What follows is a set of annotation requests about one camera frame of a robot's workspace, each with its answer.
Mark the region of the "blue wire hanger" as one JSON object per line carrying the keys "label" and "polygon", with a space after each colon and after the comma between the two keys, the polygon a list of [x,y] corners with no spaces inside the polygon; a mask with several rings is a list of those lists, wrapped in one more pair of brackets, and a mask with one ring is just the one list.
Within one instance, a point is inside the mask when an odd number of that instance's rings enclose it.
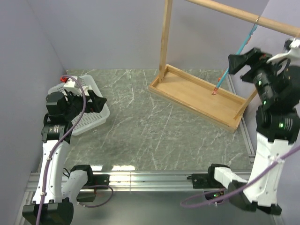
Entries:
{"label": "blue wire hanger", "polygon": [[[248,35],[246,36],[245,40],[243,41],[243,43],[242,43],[241,46],[239,47],[238,51],[236,52],[237,55],[239,55],[239,54],[242,52],[242,50],[244,49],[244,47],[245,47],[245,46],[248,44],[248,42],[250,41],[250,39],[251,39],[253,33],[254,33],[255,30],[257,29],[257,26],[258,26],[258,25],[257,25],[257,22],[258,22],[258,20],[260,19],[260,17],[261,17],[261,15],[259,15],[259,16],[257,17],[257,19],[256,19],[256,21],[255,21],[253,27],[251,28],[251,30],[250,30],[250,32],[248,33]],[[223,83],[224,79],[225,79],[226,76],[228,75],[228,70],[229,70],[229,68],[227,68],[227,69],[223,72],[222,76],[219,77],[218,83],[217,83],[217,85],[215,86],[215,88],[213,89],[213,91],[212,91],[212,93],[211,93],[212,95],[216,95],[216,94],[217,94],[217,91],[219,90],[221,84]]]}

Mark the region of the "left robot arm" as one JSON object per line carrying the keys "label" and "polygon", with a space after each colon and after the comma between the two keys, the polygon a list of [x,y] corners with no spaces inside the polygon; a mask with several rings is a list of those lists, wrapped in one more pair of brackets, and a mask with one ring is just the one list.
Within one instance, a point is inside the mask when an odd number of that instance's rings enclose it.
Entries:
{"label": "left robot arm", "polygon": [[64,162],[70,149],[72,120],[84,113],[100,113],[107,99],[92,90],[85,96],[71,91],[53,92],[46,97],[47,114],[42,129],[43,158],[37,189],[22,215],[31,225],[69,225],[82,188],[95,185],[90,165],[75,165],[62,183]]}

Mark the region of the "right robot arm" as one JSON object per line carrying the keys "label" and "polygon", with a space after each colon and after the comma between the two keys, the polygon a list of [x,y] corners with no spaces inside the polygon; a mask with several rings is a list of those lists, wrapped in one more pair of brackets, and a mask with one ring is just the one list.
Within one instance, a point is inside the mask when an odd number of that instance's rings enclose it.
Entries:
{"label": "right robot arm", "polygon": [[228,57],[229,74],[250,66],[241,79],[255,85],[262,102],[255,117],[256,155],[248,180],[221,164],[208,168],[206,180],[214,188],[225,187],[230,203],[241,210],[261,210],[271,215],[282,212],[277,203],[277,189],[285,162],[283,156],[292,149],[300,130],[295,108],[300,101],[300,68],[291,65],[291,61],[299,58],[300,49],[293,46],[277,55],[253,48],[245,54]]}

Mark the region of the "white plastic basket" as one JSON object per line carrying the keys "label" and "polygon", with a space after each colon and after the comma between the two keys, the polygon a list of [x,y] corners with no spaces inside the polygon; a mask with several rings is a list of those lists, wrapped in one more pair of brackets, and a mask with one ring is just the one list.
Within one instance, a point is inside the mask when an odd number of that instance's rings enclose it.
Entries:
{"label": "white plastic basket", "polygon": [[82,116],[83,97],[74,80],[61,78],[61,83],[50,88],[46,97],[49,118],[55,123],[70,120],[76,127],[73,136],[81,135],[104,124],[110,115],[107,99],[104,98],[91,75],[74,76],[86,96],[86,107]]}

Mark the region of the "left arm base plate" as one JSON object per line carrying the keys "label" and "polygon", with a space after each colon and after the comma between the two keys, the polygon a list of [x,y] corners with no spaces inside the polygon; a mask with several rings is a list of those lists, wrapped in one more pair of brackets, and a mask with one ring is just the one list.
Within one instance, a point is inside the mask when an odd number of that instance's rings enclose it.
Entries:
{"label": "left arm base plate", "polygon": [[86,184],[86,187],[89,189],[92,188],[94,190],[108,189],[107,186],[109,185],[109,181],[110,181],[109,174],[96,174],[93,175],[92,181]]}

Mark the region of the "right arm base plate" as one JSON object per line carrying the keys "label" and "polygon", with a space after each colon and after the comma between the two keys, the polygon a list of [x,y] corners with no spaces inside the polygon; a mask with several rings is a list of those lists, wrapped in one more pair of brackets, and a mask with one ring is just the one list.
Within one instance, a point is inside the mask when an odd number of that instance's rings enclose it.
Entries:
{"label": "right arm base plate", "polygon": [[187,180],[192,181],[193,189],[223,188],[223,185],[211,178],[207,173],[193,173],[187,176]]}

